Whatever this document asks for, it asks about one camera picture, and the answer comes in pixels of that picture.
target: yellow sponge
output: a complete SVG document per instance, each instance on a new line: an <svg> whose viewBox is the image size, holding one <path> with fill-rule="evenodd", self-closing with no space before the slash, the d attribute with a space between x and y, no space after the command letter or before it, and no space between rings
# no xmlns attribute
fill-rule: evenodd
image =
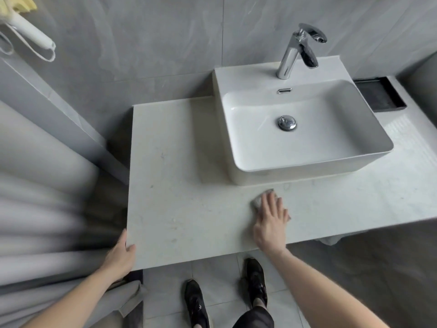
<svg viewBox="0 0 437 328"><path fill-rule="evenodd" d="M36 4L33 0L8 0L12 9L18 13L28 13L30 10L36 10ZM0 0L0 14L7 16L9 13L8 7L4 0Z"/></svg>

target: hand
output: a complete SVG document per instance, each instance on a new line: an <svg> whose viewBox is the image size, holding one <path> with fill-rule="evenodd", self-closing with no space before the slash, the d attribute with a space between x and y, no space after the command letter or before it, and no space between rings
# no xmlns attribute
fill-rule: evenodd
<svg viewBox="0 0 437 328"><path fill-rule="evenodd" d="M276 200L272 191L261 196L261 208L254 226L254 239L267 256L281 254L285 247L285 227L290 220L288 209L284 209L282 198Z"/></svg>
<svg viewBox="0 0 437 328"><path fill-rule="evenodd" d="M111 283L125 277L134 266L136 247L131 245L126 248L127 236L127 230L123 229L117 244L108 252L105 261L98 270L106 275Z"/></svg>

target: black sneaker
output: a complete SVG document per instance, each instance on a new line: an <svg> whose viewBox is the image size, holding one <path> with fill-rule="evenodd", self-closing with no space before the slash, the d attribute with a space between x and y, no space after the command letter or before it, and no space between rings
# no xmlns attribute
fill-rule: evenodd
<svg viewBox="0 0 437 328"><path fill-rule="evenodd" d="M184 298L190 315L191 326L201 325L202 328L210 328L202 291L193 279L187 281L185 285Z"/></svg>
<svg viewBox="0 0 437 328"><path fill-rule="evenodd" d="M264 281L264 270L259 262L254 258L246 259L246 278L250 304L254 305L255 298L259 298L267 307L267 291Z"/></svg>

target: chrome faucet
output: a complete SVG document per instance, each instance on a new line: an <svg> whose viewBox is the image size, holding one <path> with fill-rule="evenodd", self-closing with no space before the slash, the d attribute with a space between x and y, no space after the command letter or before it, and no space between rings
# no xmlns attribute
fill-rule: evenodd
<svg viewBox="0 0 437 328"><path fill-rule="evenodd" d="M325 34L317 27L300 23L299 30L292 34L287 50L282 58L281 65L276 71L276 77L279 79L290 78L290 73L296 62L298 53L302 56L303 63L305 63L308 68L314 69L319 66L313 50L308 45L308 35L315 41L323 44L328 41Z"/></svg>

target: person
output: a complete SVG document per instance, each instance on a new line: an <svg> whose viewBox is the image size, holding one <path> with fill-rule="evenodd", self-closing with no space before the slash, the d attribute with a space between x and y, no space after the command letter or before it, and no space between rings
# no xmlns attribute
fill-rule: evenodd
<svg viewBox="0 0 437 328"><path fill-rule="evenodd" d="M290 217L282 198L276 199L276 194L271 192L262 195L261 202L253 230L255 243L279 271L312 328L388 328L351 294L288 251L285 227ZM135 247L126 248L124 230L99 270L24 327L83 327L111 283L132 269L134 259ZM252 308L233 327L273 328L274 320L267 310L264 271L256 259L245 261L245 275ZM186 282L184 298L191 326L211 328L202 291L195 280Z"/></svg>

